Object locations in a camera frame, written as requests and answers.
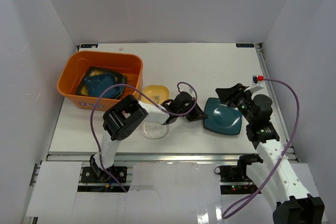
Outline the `teal square large plate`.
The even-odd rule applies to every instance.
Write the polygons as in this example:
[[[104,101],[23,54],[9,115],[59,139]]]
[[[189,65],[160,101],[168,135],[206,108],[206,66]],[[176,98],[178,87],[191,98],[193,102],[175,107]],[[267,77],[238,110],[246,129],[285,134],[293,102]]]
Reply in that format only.
[[[206,130],[229,136],[240,134],[243,120],[237,109],[222,104],[218,98],[208,98],[204,112],[207,115],[203,120]]]

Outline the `black floral square plate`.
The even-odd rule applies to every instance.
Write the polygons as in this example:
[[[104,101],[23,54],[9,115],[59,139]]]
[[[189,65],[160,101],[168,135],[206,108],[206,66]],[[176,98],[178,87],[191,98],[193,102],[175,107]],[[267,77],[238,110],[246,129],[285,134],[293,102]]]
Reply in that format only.
[[[127,77],[127,76],[123,75],[122,83],[124,83],[124,84],[129,84],[129,83],[128,83],[128,77]]]

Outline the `teal scalloped round plate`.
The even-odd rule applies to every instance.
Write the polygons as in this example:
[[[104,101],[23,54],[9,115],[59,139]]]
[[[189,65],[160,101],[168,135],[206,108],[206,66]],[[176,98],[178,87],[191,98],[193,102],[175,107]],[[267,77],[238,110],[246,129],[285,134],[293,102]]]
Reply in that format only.
[[[115,95],[112,97],[113,99],[120,99],[120,97],[122,96],[123,92],[124,92],[125,86],[119,86],[116,87],[116,93]]]

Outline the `dark blue leaf plate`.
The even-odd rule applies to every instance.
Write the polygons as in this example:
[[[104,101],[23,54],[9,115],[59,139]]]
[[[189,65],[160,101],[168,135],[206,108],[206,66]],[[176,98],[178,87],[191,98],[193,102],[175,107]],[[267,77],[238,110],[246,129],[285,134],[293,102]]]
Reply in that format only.
[[[110,73],[84,77],[83,81],[91,97],[99,97],[104,90],[116,84],[115,76]]]

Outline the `amber black-rimmed square plate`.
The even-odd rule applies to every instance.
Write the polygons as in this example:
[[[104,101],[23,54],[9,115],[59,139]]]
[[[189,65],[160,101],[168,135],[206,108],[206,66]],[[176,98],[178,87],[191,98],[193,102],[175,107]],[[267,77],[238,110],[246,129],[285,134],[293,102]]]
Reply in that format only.
[[[113,74],[115,76],[116,79],[116,84],[121,84],[122,83],[122,78],[123,78],[123,74],[110,70],[110,69],[106,69],[106,68],[100,68],[100,67],[90,67],[87,72],[84,74],[83,78],[81,79],[81,81],[79,82],[79,85],[75,91],[76,95],[80,95],[80,96],[86,96],[89,97],[88,94],[88,90],[84,84],[84,77],[88,77],[88,76],[94,76],[94,75],[98,75],[98,74],[103,74],[103,73],[110,73]]]

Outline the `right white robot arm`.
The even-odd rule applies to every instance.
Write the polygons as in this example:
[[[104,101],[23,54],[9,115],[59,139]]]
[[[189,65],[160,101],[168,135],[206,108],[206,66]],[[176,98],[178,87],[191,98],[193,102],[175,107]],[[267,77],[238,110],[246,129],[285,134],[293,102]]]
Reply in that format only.
[[[264,94],[263,81],[246,87],[240,83],[231,88],[217,88],[224,105],[237,109],[247,120],[246,135],[256,150],[238,160],[237,175],[252,181],[257,190],[229,206],[222,214],[229,219],[261,193],[269,203],[274,223],[322,223],[324,203],[302,184],[286,157],[285,147],[270,121],[272,100]]]

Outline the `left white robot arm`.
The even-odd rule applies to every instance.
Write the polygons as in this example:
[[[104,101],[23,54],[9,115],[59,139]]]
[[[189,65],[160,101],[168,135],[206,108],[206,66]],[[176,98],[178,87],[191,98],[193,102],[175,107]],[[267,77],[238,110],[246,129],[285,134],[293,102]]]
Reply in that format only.
[[[128,95],[103,115],[103,137],[96,141],[98,152],[90,157],[93,176],[106,183],[114,176],[122,179],[112,170],[115,156],[122,140],[128,138],[141,123],[153,122],[170,125],[177,118],[185,117],[194,122],[208,118],[198,106],[196,99],[187,92],[180,92],[175,99],[168,99],[160,105],[141,102],[133,95]]]

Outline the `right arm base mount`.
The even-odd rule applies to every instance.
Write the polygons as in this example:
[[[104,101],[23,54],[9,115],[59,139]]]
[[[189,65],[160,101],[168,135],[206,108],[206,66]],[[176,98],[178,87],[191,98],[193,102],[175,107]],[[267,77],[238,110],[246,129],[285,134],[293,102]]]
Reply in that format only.
[[[263,163],[258,154],[245,154],[239,157],[236,165],[222,165],[214,169],[220,176],[222,195],[252,194],[258,187],[247,176],[246,168],[253,163]]]

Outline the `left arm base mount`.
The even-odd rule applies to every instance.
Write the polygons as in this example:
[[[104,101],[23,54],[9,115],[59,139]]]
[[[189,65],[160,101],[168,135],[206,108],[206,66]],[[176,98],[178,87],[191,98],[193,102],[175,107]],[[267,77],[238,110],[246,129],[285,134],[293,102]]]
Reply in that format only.
[[[126,186],[127,182],[127,172],[128,168],[126,166],[112,166],[108,168],[110,174],[112,174],[125,189],[129,189],[129,186]],[[101,191],[101,192],[112,192],[120,191],[124,192],[120,185],[106,172],[102,172],[101,177],[99,177],[92,167],[85,166],[82,169],[80,183],[84,184],[85,189],[90,191]]]

